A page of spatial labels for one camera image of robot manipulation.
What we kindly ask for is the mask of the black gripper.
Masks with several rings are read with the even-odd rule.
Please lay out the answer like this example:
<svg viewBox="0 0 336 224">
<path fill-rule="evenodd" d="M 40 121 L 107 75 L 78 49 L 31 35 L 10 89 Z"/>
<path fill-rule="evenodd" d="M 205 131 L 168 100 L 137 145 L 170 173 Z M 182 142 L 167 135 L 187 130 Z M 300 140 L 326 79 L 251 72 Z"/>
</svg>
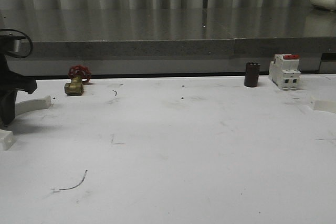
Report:
<svg viewBox="0 0 336 224">
<path fill-rule="evenodd" d="M 29 42 L 29 52 L 19 55 L 21 41 Z M 33 42 L 28 35 L 1 35 L 1 120 L 9 125 L 15 119 L 17 90 L 32 94 L 37 89 L 36 80 L 9 69 L 6 56 L 22 59 L 33 52 Z"/>
</svg>

